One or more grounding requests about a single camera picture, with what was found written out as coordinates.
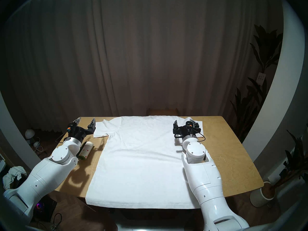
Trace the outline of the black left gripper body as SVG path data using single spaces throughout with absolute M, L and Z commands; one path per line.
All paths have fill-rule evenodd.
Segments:
M 84 140 L 87 135 L 92 135 L 94 133 L 89 133 L 88 129 L 79 127 L 77 124 L 68 125 L 68 137 L 75 138 L 77 140 Z

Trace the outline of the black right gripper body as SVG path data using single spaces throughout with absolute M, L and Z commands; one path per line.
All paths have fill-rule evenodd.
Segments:
M 189 127 L 186 125 L 180 126 L 178 130 L 173 131 L 175 138 L 184 138 L 186 136 L 193 137 L 196 136 L 196 134 L 201 133 L 201 128 L 198 124 L 196 124 L 196 127 Z

